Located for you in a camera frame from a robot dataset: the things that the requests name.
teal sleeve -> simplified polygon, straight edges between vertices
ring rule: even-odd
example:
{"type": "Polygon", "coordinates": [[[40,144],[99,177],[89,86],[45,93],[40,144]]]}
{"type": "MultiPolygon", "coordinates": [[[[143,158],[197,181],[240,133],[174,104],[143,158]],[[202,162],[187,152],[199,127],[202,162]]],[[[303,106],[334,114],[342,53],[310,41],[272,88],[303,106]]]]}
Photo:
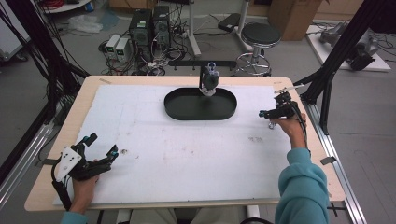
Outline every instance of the teal sleeve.
{"type": "Polygon", "coordinates": [[[86,224],[88,218],[82,214],[74,212],[65,212],[61,224],[86,224]]]}
{"type": "Polygon", "coordinates": [[[306,148],[291,150],[288,161],[290,166],[279,177],[275,224],[329,223],[326,175],[311,162],[306,148]]]}

robotic hand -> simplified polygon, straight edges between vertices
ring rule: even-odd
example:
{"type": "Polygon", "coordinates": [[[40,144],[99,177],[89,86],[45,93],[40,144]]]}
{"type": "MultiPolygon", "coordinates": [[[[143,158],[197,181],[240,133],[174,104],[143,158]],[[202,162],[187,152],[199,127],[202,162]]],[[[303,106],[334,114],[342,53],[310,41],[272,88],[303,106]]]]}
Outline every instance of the robotic hand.
{"type": "MultiPolygon", "coordinates": [[[[259,117],[265,119],[280,119],[280,118],[289,119],[293,117],[295,114],[297,114],[299,119],[302,121],[303,119],[301,118],[300,109],[298,108],[297,103],[291,100],[291,96],[288,93],[288,90],[296,89],[302,86],[303,84],[300,86],[285,88],[283,90],[276,91],[276,93],[279,93],[279,95],[275,97],[276,109],[261,110],[259,113],[259,117]]],[[[275,124],[273,122],[270,122],[269,128],[274,129],[275,124]]]]}
{"type": "Polygon", "coordinates": [[[58,192],[58,195],[68,211],[71,201],[67,193],[65,184],[62,182],[67,175],[81,181],[87,180],[93,176],[99,175],[111,169],[111,164],[119,156],[118,148],[114,145],[106,154],[106,157],[99,161],[87,161],[85,158],[85,146],[89,147],[95,140],[97,135],[91,134],[90,137],[85,136],[79,143],[71,147],[66,147],[61,157],[53,164],[51,170],[52,185],[58,192]],[[60,163],[60,168],[55,177],[55,167],[60,163]]]}
{"type": "Polygon", "coordinates": [[[207,67],[204,67],[201,74],[200,91],[205,96],[214,95],[216,87],[219,85],[219,72],[215,68],[215,63],[209,63],[207,67]]]}

human hand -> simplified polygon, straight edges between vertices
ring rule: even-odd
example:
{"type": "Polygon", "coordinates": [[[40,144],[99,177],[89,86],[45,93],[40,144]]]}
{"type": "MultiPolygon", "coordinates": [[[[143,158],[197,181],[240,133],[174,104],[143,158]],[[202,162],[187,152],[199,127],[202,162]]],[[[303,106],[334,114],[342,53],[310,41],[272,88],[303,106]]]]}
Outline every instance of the human hand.
{"type": "MultiPolygon", "coordinates": [[[[301,114],[301,117],[303,118],[303,121],[306,121],[306,115],[304,113],[301,114]]],[[[270,121],[279,124],[283,132],[288,135],[291,148],[306,147],[304,130],[301,127],[297,115],[294,115],[289,119],[270,119],[270,121]]]]}
{"type": "Polygon", "coordinates": [[[74,199],[69,212],[84,214],[93,199],[93,190],[99,175],[88,180],[78,181],[73,179],[74,199]]]}

cardboard box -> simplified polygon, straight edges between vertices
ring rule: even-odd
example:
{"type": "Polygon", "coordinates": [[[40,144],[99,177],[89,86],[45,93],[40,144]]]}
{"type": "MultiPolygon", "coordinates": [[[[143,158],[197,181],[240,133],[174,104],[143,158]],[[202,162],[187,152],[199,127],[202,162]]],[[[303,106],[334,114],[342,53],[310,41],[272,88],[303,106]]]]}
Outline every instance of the cardboard box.
{"type": "Polygon", "coordinates": [[[353,18],[363,0],[329,0],[323,1],[315,20],[347,21],[353,18]]]}
{"type": "Polygon", "coordinates": [[[247,8],[247,14],[249,16],[268,16],[268,11],[270,6],[267,5],[257,5],[250,1],[247,8]]]}
{"type": "Polygon", "coordinates": [[[153,9],[157,5],[157,0],[108,0],[111,8],[132,13],[136,8],[153,9]]]}
{"type": "Polygon", "coordinates": [[[268,21],[282,34],[282,40],[302,40],[322,0],[274,0],[268,21]]]}

person's arm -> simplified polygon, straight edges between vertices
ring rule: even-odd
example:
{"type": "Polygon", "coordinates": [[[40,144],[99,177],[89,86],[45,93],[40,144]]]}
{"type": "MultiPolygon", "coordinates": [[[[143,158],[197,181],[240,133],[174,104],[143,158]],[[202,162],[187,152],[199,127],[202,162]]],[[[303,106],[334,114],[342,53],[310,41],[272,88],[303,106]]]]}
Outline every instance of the person's arm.
{"type": "Polygon", "coordinates": [[[311,162],[299,120],[293,117],[271,121],[281,126],[291,144],[287,156],[290,166],[279,177],[281,198],[276,208],[275,223],[329,223],[326,175],[311,162]]]}
{"type": "Polygon", "coordinates": [[[85,224],[88,222],[88,218],[84,214],[93,199],[93,190],[98,179],[99,175],[84,181],[73,179],[75,195],[70,210],[64,213],[62,224],[85,224]]]}

